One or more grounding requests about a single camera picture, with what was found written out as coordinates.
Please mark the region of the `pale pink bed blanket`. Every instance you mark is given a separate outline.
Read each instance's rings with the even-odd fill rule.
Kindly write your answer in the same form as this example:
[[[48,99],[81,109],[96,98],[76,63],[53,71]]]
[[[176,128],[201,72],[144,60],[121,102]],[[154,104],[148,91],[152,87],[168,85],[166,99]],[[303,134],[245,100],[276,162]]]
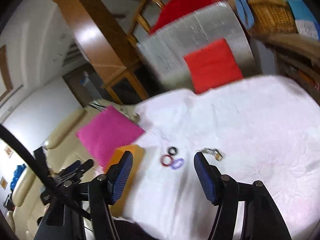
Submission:
[[[319,105],[281,76],[258,76],[196,95],[167,92],[139,103],[145,156],[123,218],[158,239],[207,239],[217,208],[206,198],[194,155],[236,181],[262,181],[293,239],[319,221]]]

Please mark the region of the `wicker basket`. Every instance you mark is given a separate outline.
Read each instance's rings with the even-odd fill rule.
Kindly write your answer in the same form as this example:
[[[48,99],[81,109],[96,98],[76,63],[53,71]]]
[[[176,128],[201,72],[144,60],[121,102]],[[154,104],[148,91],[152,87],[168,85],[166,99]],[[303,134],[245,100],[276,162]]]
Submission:
[[[270,35],[277,33],[297,33],[292,10],[283,0],[248,0],[254,18],[251,35]]]

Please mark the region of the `gold wrist watch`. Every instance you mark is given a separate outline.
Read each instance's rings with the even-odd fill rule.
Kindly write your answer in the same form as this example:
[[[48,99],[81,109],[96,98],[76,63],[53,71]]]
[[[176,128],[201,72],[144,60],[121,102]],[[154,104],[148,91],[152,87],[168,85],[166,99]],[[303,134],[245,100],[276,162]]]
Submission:
[[[221,161],[223,159],[223,155],[216,148],[203,148],[203,149],[199,150],[199,152],[202,154],[213,155],[217,161]]]

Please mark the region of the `cream leather sofa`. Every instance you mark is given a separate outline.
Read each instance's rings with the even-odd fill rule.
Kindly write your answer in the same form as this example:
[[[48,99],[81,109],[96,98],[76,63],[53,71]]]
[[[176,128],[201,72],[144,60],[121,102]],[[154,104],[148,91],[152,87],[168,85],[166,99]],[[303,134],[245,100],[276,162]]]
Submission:
[[[94,166],[83,175],[82,182],[90,181],[103,172],[103,167],[76,136],[76,132],[87,125],[98,113],[100,113],[99,110],[89,106],[79,107],[58,123],[47,137],[42,147],[47,165],[53,175],[77,160],[84,163],[88,159],[94,161]],[[19,239],[33,239],[36,234],[37,219],[44,215],[46,210],[40,199],[42,186],[42,182],[31,169],[26,168],[13,191],[12,200],[16,207],[11,215],[6,216],[6,219]]]

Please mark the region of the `silver foil insulation sheet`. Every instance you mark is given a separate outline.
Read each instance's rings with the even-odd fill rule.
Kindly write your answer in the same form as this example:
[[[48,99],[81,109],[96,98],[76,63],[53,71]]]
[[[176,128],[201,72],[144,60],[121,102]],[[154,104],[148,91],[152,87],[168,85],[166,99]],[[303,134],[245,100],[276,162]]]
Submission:
[[[137,50],[165,90],[193,89],[184,55],[225,38],[245,77],[259,74],[245,33],[225,1],[167,24],[137,44]]]

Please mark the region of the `wooden side table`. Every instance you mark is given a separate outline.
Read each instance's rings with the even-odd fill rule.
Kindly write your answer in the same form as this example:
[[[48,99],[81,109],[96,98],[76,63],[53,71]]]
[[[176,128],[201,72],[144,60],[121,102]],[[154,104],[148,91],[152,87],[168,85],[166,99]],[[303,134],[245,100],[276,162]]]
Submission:
[[[142,61],[127,35],[101,0],[53,0],[71,29],[78,47],[103,81],[114,102],[113,86],[127,79],[142,100],[149,98],[135,75]]]

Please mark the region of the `orange cardboard box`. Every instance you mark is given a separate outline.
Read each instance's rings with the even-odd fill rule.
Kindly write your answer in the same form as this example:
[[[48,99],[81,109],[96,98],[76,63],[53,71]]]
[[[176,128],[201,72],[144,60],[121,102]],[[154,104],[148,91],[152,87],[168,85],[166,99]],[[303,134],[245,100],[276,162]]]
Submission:
[[[126,200],[134,185],[144,154],[144,149],[138,145],[121,146],[116,148],[105,167],[106,174],[110,176],[107,183],[111,195],[108,204],[114,217],[124,215]]]

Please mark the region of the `wooden shelf unit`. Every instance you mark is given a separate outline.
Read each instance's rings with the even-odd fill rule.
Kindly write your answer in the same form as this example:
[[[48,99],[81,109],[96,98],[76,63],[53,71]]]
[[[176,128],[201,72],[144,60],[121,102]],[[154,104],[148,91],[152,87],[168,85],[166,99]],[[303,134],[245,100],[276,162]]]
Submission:
[[[272,34],[252,36],[249,44],[259,73],[291,78],[319,103],[319,41]]]

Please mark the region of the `magenta pillow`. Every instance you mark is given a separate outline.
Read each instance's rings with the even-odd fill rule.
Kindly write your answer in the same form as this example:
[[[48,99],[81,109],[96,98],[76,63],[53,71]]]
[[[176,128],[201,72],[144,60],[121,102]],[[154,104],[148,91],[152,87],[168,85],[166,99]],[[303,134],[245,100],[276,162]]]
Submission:
[[[75,135],[97,164],[105,167],[116,148],[133,143],[143,134],[144,129],[110,105]]]

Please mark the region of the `blue tissue box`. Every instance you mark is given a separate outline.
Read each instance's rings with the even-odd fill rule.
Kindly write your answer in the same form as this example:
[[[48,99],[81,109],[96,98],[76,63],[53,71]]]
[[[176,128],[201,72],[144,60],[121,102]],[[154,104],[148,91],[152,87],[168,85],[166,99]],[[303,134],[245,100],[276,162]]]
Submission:
[[[302,0],[288,0],[300,35],[319,41],[319,23]]]

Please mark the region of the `beige crumpled cloth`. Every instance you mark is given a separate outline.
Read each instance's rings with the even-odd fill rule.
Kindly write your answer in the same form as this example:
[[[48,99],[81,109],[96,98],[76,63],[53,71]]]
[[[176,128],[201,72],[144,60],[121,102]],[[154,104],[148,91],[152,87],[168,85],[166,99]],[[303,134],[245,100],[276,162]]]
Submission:
[[[139,124],[140,115],[138,113],[136,113],[134,107],[125,107],[125,115],[134,124]]]

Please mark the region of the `red pillow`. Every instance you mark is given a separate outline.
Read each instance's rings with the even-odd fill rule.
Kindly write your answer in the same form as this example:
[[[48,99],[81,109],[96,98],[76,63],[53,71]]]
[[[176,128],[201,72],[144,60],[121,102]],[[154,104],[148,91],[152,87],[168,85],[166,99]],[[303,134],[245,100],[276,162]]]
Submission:
[[[184,55],[183,59],[197,94],[244,78],[224,38]]]

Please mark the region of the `blue cloth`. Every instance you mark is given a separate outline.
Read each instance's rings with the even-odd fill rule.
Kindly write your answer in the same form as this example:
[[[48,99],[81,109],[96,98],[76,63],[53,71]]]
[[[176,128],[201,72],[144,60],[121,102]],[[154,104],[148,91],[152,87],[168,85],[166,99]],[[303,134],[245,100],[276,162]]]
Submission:
[[[236,11],[238,16],[244,25],[244,27],[249,30],[254,25],[254,17],[247,3],[247,0],[234,0]]]

